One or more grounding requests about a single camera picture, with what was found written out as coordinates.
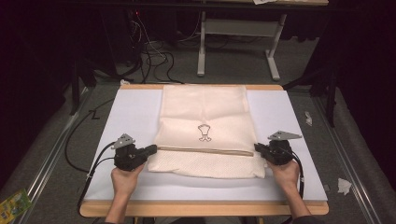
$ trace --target white board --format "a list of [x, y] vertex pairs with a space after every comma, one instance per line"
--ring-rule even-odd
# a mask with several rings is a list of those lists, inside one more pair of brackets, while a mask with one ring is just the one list
[[[99, 142], [95, 158], [123, 133], [135, 139], [137, 148], [153, 143], [158, 130], [162, 90], [119, 90]], [[302, 134], [286, 91], [247, 91], [257, 139], [268, 145], [267, 137], [277, 131]], [[327, 201], [317, 169], [304, 138], [290, 140], [290, 146], [304, 167], [304, 200]], [[102, 159], [114, 157], [108, 149]], [[85, 200], [112, 200], [110, 172], [114, 161], [102, 162], [96, 169]], [[142, 201], [285, 201], [272, 171], [266, 177], [250, 179], [211, 179], [168, 173], [151, 173], [146, 168], [139, 176], [131, 200]]]

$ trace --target black cable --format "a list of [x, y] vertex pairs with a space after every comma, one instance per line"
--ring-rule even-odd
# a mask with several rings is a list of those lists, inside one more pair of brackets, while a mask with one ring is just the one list
[[[108, 71], [108, 70], [105, 70], [105, 69], [101, 68], [101, 66], [99, 66], [97, 63], [91, 62], [91, 61], [89, 61], [88, 59], [85, 59], [85, 61], [86, 61], [91, 67], [93, 67], [93, 68], [99, 68], [99, 70], [103, 70], [103, 72], [104, 72], [106, 75], [108, 75], [108, 77], [114, 78], [114, 79], [116, 79], [116, 80], [122, 80], [122, 79], [124, 79], [124, 80], [129, 81], [129, 82], [134, 82], [134, 79], [133, 79], [133, 78], [128, 78], [127, 76], [131, 75], [132, 73], [134, 73], [135, 71], [137, 71], [137, 70], [142, 66], [141, 57], [139, 56], [139, 58], [137, 59], [136, 63], [134, 64], [134, 67], [133, 67], [133, 68], [131, 68], [130, 70], [128, 70], [128, 71], [126, 71], [126, 72], [124, 72], [124, 73], [122, 73], [122, 74], [114, 74], [114, 73], [112, 73], [112, 72], [110, 72], [110, 71]], [[101, 75], [97, 74], [96, 72], [94, 72], [93, 74], [94, 74], [96, 77], [107, 78], [107, 77], [104, 77], [104, 76], [101, 76]]]
[[92, 167], [91, 170], [89, 171], [89, 174], [87, 175], [87, 180], [85, 181], [84, 190], [81, 192], [81, 195], [79, 196], [79, 199], [78, 199], [78, 213], [79, 213], [82, 217], [83, 217], [83, 215], [79, 212], [79, 210], [80, 210], [82, 201], [84, 200], [85, 194], [87, 193], [88, 188], [90, 187], [90, 184], [91, 184], [93, 175], [95, 174], [96, 167], [97, 167], [102, 161], [109, 160], [109, 159], [111, 159], [111, 158], [107, 158], [107, 159], [104, 159], [104, 160], [102, 160], [102, 161], [99, 161], [99, 160], [100, 160], [100, 158], [102, 157], [103, 153], [105, 153], [105, 151], [106, 151], [109, 147], [113, 146], [114, 143], [116, 143], [116, 142], [109, 143], [107, 146], [105, 146], [105, 147], [102, 149], [102, 151], [99, 153], [98, 157], [96, 158], [96, 161], [95, 161], [95, 163], [93, 164], [93, 167]]
[[299, 169], [300, 169], [300, 188], [299, 188], [299, 194], [300, 197], [303, 198], [304, 197], [304, 171], [303, 171], [303, 165], [301, 164], [300, 158], [297, 156], [297, 154], [292, 151], [291, 153], [289, 153], [285, 148], [283, 147], [277, 147], [279, 149], [281, 149], [283, 152], [285, 152], [286, 154], [288, 154], [289, 156], [293, 157], [294, 160], [297, 162]]
[[159, 81], [162, 81], [162, 82], [166, 82], [166, 81], [168, 81], [168, 80], [164, 80], [164, 79], [161, 79], [161, 78], [159, 78], [159, 77], [157, 77], [157, 68], [161, 65], [161, 64], [164, 64], [164, 63], [167, 63], [168, 61], [167, 61], [167, 59], [166, 59], [166, 61], [164, 61], [164, 62], [162, 62], [162, 63], [160, 63], [160, 64], [158, 64], [158, 65], [155, 65], [155, 67], [154, 67], [154, 70], [153, 70], [153, 75], [154, 75], [154, 77], [155, 77], [155, 79], [157, 79], [157, 80], [159, 80]]
[[76, 129], [82, 124], [82, 122], [83, 122], [91, 113], [94, 113], [97, 109], [99, 109], [99, 108], [102, 107], [103, 105], [106, 105], [106, 104], [108, 104], [109, 102], [112, 102], [112, 101], [114, 101], [114, 98], [113, 98], [113, 99], [110, 99], [110, 100], [107, 100], [107, 101], [105, 101], [104, 103], [102, 103], [102, 104], [100, 104], [99, 106], [97, 106], [95, 109], [90, 110], [90, 112], [89, 112], [87, 115], [85, 115], [84, 118], [82, 118], [82, 120], [76, 125], [76, 127], [73, 128], [72, 132], [67, 136], [66, 143], [65, 143], [65, 145], [64, 145], [64, 157], [66, 158], [67, 163], [68, 163], [71, 167], [75, 168], [76, 170], [81, 171], [81, 172], [84, 172], [84, 173], [88, 173], [88, 172], [89, 172], [88, 170], [85, 170], [85, 169], [83, 169], [83, 168], [77, 167], [75, 164], [73, 164], [73, 162], [70, 161], [69, 156], [68, 156], [68, 150], [67, 150], [67, 149], [68, 149], [68, 146], [69, 146], [69, 142], [70, 142], [71, 137], [73, 136], [73, 134], [74, 134], [74, 132], [76, 131]]
[[140, 73], [142, 74], [142, 80], [145, 79], [145, 72], [143, 71], [143, 66], [140, 67]]
[[[146, 64], [154, 66], [154, 67], [157, 67], [157, 66], [160, 66], [162, 64], [168, 63], [168, 58], [166, 57], [166, 55], [163, 55], [163, 54], [161, 54], [161, 56], [158, 56], [158, 55], [160, 55], [160, 53], [152, 54], [152, 56], [150, 58], [146, 59]], [[158, 64], [153, 64], [151, 59], [154, 58], [154, 57], [161, 57], [161, 58], [163, 58], [163, 61], [158, 63]]]
[[166, 71], [166, 76], [168, 77], [169, 80], [171, 80], [171, 81], [173, 81], [173, 82], [180, 83], [180, 84], [184, 84], [184, 82], [181, 82], [181, 81], [179, 81], [179, 80], [172, 79], [172, 78], [170, 77], [169, 72], [172, 70], [173, 66], [175, 65], [175, 57], [174, 57], [173, 54], [170, 53], [170, 52], [165, 52], [165, 53], [168, 53], [168, 54], [171, 55], [171, 57], [172, 57], [172, 64], [171, 64], [171, 66], [168, 68], [168, 70]]
[[146, 75], [144, 75], [144, 72], [143, 72], [143, 68], [141, 69], [141, 71], [142, 71], [142, 76], [143, 76], [143, 79], [142, 79], [142, 82], [141, 82], [141, 84], [146, 84], [146, 80], [148, 79], [148, 77], [149, 77], [149, 70], [151, 69], [151, 66], [149, 65], [148, 66], [148, 71], [147, 71], [147, 73], [146, 73]]
[[100, 220], [100, 218], [99, 217], [97, 217], [94, 221], [93, 221], [93, 223], [92, 224], [95, 224], [95, 223], [97, 223], [98, 221]]

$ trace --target cream fabric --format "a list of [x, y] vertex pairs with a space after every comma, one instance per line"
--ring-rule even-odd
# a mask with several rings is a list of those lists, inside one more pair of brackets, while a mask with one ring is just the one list
[[246, 89], [164, 86], [151, 172], [213, 178], [264, 177]]

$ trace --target green object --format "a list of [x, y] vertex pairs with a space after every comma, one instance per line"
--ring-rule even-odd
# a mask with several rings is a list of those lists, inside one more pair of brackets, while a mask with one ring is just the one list
[[23, 214], [32, 203], [25, 189], [20, 189], [0, 204], [0, 224], [7, 224]]

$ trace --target cable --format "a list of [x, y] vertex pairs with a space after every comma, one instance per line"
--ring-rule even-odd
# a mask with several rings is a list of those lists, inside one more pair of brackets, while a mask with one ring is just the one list
[[197, 45], [200, 45], [200, 43], [201, 43], [200, 39], [195, 39], [197, 37], [200, 37], [200, 35], [196, 35], [196, 36], [194, 36], [194, 37], [192, 37], [190, 39], [184, 39], [182, 41], [179, 41], [179, 43], [181, 45], [184, 45], [184, 46], [187, 46], [187, 47], [195, 47]]
[[97, 223], [98, 221], [100, 220], [100, 218], [99, 217], [97, 217], [94, 221], [93, 221], [93, 223], [92, 224], [95, 224], [95, 223]]
[[[136, 12], [136, 17], [137, 17], [137, 19], [140, 21], [140, 24], [142, 24], [142, 26], [143, 26], [143, 31], [145, 32], [145, 35], [146, 35], [146, 38], [148, 39], [148, 43], [151, 45], [151, 41], [149, 40], [149, 35], [148, 35], [148, 32], [147, 32], [147, 30], [146, 30], [146, 26], [145, 26], [145, 24], [143, 24], [143, 22], [140, 20], [140, 17], [139, 17], [139, 15], [138, 15], [138, 13]], [[152, 47], [155, 51], [157, 51], [160, 55], [162, 55], [158, 50], [156, 50], [154, 47]]]
[[[184, 82], [182, 82], [182, 81], [172, 79], [172, 78], [170, 77], [170, 75], [169, 75], [170, 71], [172, 70], [172, 68], [173, 68], [174, 65], [175, 65], [175, 58], [174, 58], [174, 55], [173, 55], [172, 53], [170, 53], [170, 52], [159, 52], [158, 49], [154, 49], [154, 50], [156, 51], [156, 53], [153, 53], [153, 54], [152, 54], [152, 53], [150, 53], [149, 50], [148, 50], [148, 45], [149, 45], [149, 44], [146, 45], [146, 52], [144, 52], [145, 54], [148, 55], [148, 58], [146, 59], [146, 64], [148, 65], [148, 72], [144, 75], [144, 72], [143, 72], [143, 69], [142, 69], [142, 76], [143, 76], [143, 81], [142, 81], [142, 83], [146, 83], [146, 82], [147, 82], [147, 78], [148, 78], [148, 76], [149, 76], [149, 69], [150, 69], [151, 66], [154, 66], [153, 75], [154, 75], [154, 77], [155, 77], [157, 80], [159, 80], [159, 81], [161, 81], [161, 82], [167, 82], [167, 83], [179, 83], [179, 84], [184, 84]], [[152, 64], [152, 58], [154, 58], [154, 57], [160, 57], [160, 56], [158, 56], [158, 55], [160, 55], [161, 58], [163, 58], [163, 61], [161, 61], [161, 62], [158, 63], [158, 64]], [[166, 64], [166, 63], [169, 63], [169, 60], [168, 60], [169, 57], [168, 57], [168, 55], [169, 55], [170, 58], [172, 58], [172, 63], [171, 63], [171, 66], [170, 66], [170, 67], [167, 69], [167, 71], [166, 71], [166, 76], [168, 77], [168, 80], [165, 80], [165, 79], [159, 78], [159, 77], [157, 76], [156, 71], [157, 71], [157, 68], [158, 68], [159, 66], [161, 66], [161, 65], [163, 65], [163, 64]]]
[[[154, 46], [152, 46], [153, 43], [160, 43], [160, 46], [158, 48], [154, 48]], [[145, 46], [146, 53], [149, 53], [148, 46], [150, 46], [154, 51], [156, 51], [158, 53], [159, 52], [158, 49], [161, 49], [163, 47], [163, 41], [158, 41], [158, 40], [150, 41], [150, 42], [145, 43], [145, 45], [146, 45]]]
[[99, 106], [97, 106], [94, 110], [90, 110], [90, 112], [89, 112], [86, 116], [84, 116], [84, 118], [82, 118], [82, 120], [76, 125], [76, 127], [73, 128], [72, 132], [67, 136], [66, 143], [65, 143], [65, 145], [64, 145], [64, 157], [66, 158], [67, 163], [68, 163], [71, 167], [75, 168], [76, 170], [81, 171], [81, 172], [83, 172], [83, 173], [88, 173], [88, 172], [89, 172], [88, 170], [85, 170], [85, 169], [83, 169], [83, 168], [77, 167], [77, 166], [76, 166], [75, 164], [73, 164], [73, 162], [71, 162], [70, 159], [69, 159], [68, 150], [67, 150], [67, 149], [68, 149], [69, 142], [70, 142], [70, 139], [71, 139], [72, 135], [74, 134], [74, 132], [76, 131], [76, 129], [81, 125], [81, 123], [82, 123], [91, 113], [95, 113], [97, 109], [99, 109], [99, 108], [102, 107], [103, 105], [106, 105], [106, 104], [108, 104], [109, 102], [112, 102], [112, 101], [114, 101], [114, 98], [105, 101], [104, 103], [102, 103], [102, 104], [100, 104]]
[[303, 171], [303, 165], [301, 164], [300, 158], [297, 156], [297, 154], [292, 151], [291, 153], [289, 153], [285, 148], [283, 147], [277, 147], [279, 149], [281, 149], [283, 152], [285, 152], [286, 154], [288, 154], [289, 156], [293, 157], [294, 160], [297, 162], [299, 169], [300, 169], [300, 188], [299, 188], [299, 194], [300, 197], [303, 198], [304, 197], [304, 171]]
[[126, 80], [129, 82], [134, 82], [134, 80], [132, 78], [128, 78], [127, 76], [131, 75], [132, 73], [134, 73], [135, 71], [137, 71], [141, 66], [141, 56], [140, 56], [140, 51], [141, 48], [139, 47], [141, 40], [142, 40], [142, 29], [140, 27], [140, 24], [136, 21], [134, 21], [134, 13], [132, 13], [130, 10], [126, 10], [126, 20], [128, 21], [128, 28], [129, 28], [129, 38], [131, 40], [131, 44], [132, 44], [132, 48], [131, 51], [132, 52], [136, 52], [136, 59], [134, 62], [134, 67], [129, 69], [128, 71], [122, 73], [122, 74], [118, 74], [117, 71], [110, 71], [105, 69], [104, 67], [100, 66], [100, 64], [95, 63], [90, 61], [89, 59], [85, 59], [85, 61], [92, 67], [92, 68], [99, 68], [97, 70], [101, 70], [102, 72], [104, 72], [106, 74], [106, 76], [103, 76], [101, 74], [98, 74], [97, 72], [94, 72], [93, 74], [96, 77], [99, 78], [114, 78], [116, 80]]
[[141, 84], [146, 84], [146, 80], [149, 77], [149, 70], [150, 70], [150, 66], [148, 66], [148, 71], [145, 74], [144, 71], [143, 71], [143, 66], [140, 67], [140, 71], [142, 73], [142, 81], [140, 82]]
[[97, 167], [102, 161], [106, 161], [106, 160], [109, 160], [109, 159], [112, 159], [112, 158], [107, 158], [107, 159], [104, 159], [104, 160], [102, 160], [102, 161], [99, 161], [99, 160], [100, 160], [100, 158], [102, 157], [102, 155], [105, 153], [105, 151], [106, 151], [109, 147], [113, 146], [115, 143], [116, 143], [116, 142], [111, 142], [111, 143], [109, 143], [107, 146], [105, 146], [105, 147], [102, 149], [102, 151], [99, 153], [98, 157], [96, 158], [96, 161], [95, 161], [95, 163], [93, 164], [93, 167], [91, 168], [91, 170], [89, 171], [89, 173], [88, 173], [88, 175], [87, 175], [87, 180], [86, 180], [86, 182], [85, 182], [84, 190], [81, 192], [81, 195], [80, 195], [80, 197], [79, 197], [79, 199], [78, 199], [78, 213], [79, 213], [82, 217], [83, 217], [83, 215], [79, 212], [79, 208], [81, 207], [81, 204], [82, 204], [82, 201], [84, 200], [85, 194], [87, 193], [88, 188], [90, 187], [90, 184], [91, 184], [93, 175], [95, 174], [96, 167]]
[[201, 13], [202, 13], [201, 11], [198, 13], [198, 21], [197, 21], [197, 23], [195, 25], [195, 29], [192, 31], [191, 35], [185, 39], [178, 40], [177, 42], [183, 42], [186, 40], [194, 39], [197, 36], [200, 36], [200, 35], [195, 35], [195, 33], [197, 32], [200, 21], [201, 21]]

